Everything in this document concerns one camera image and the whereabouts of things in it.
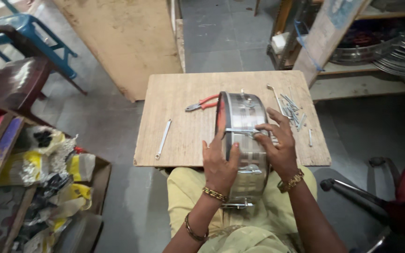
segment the bangle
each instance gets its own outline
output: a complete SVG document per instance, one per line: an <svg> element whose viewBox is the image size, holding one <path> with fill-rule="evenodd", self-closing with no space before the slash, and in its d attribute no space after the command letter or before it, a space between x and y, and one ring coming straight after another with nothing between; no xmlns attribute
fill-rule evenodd
<svg viewBox="0 0 405 253"><path fill-rule="evenodd" d="M187 214L187 216L185 216L185 227L187 228L187 232L188 234L195 239L196 241L200 242L200 241L205 241L207 239L207 237L209 236L209 229L207 229L207 233L204 236L199 236L196 235L192 229L190 228L190 224L188 223L188 215L190 213Z"/></svg>
<svg viewBox="0 0 405 253"><path fill-rule="evenodd" d="M216 192L214 190L211 190L211 189L209 189L207 187L204 187L202 189L202 191L204 193L206 193L206 194L209 194L211 197L214 197L214 198L216 198L218 200L221 200L223 203L228 202L228 197L226 197L226 196L222 195L221 193L218 193L218 192Z"/></svg>
<svg viewBox="0 0 405 253"><path fill-rule="evenodd" d="M291 188L295 187L302 180L303 176L304 176L304 173L302 172L302 170L298 169L298 174L296 174L287 183L284 184L284 181L281 180L278 183L278 188L281 191L281 193L288 192Z"/></svg>

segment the blue rope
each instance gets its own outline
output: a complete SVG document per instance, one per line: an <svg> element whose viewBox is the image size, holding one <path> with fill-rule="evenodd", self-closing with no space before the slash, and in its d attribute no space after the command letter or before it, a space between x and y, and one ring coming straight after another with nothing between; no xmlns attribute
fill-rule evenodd
<svg viewBox="0 0 405 253"><path fill-rule="evenodd" d="M296 28L296 33L298 34L299 41L301 42L301 46L307 51L307 55L311 59L312 63L315 65L317 71L325 71L321 66L318 65L318 63L312 58L312 56L309 54L309 50L307 50L306 45L304 44L304 41L302 40L301 37L301 32L299 32L298 24L301 24L300 21L297 21L295 19L295 28Z"/></svg>

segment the red pliers handle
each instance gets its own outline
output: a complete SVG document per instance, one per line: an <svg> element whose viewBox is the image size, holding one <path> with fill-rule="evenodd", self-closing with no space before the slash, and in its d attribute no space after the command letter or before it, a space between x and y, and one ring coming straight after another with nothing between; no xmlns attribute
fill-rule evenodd
<svg viewBox="0 0 405 253"><path fill-rule="evenodd" d="M203 100L200 100L199 103L187 106L187 108L185 108L185 111L186 112L191 112L191 111L194 111L194 110L199 109L199 108L204 110L204 109L209 108L209 107L217 106L218 101L214 102L214 103L210 103L210 104L204 104L205 102L207 102L207 101L209 101L211 99L214 99L214 98L218 98L218 94L211 95L209 97L206 97Z"/></svg>

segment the snare drum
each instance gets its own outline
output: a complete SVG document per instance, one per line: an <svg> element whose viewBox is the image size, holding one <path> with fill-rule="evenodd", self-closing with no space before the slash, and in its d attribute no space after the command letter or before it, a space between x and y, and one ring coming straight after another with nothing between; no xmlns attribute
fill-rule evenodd
<svg viewBox="0 0 405 253"><path fill-rule="evenodd" d="M253 139L252 131L263 123L268 123L268 119L265 107L256 95L220 92L215 134L225 131L222 151L226 160L229 160L234 142L239 142L241 152L239 172L229 193L229 201L222 208L253 206L262 197L270 167L265 149ZM261 132L269 136L266 130Z"/></svg>

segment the floor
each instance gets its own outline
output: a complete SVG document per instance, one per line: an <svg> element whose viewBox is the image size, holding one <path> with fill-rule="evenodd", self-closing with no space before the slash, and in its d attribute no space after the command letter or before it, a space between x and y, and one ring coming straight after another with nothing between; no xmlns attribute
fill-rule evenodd
<svg viewBox="0 0 405 253"><path fill-rule="evenodd" d="M181 0L187 72L273 70L265 47L277 1ZM76 135L88 151L113 164L95 252L159 253L170 240L166 178L154 168L132 165L143 101L131 103L77 37L57 8L47 1L35 13L78 53L71 66L81 95L52 74L33 112L58 129ZM332 157L330 168L312 167L318 181L350 181L384 199L393 197L389 173L366 161L388 156L405 165L405 96L319 102L315 106ZM319 189L319 205L349 249L364 248L383 225L334 192Z"/></svg>

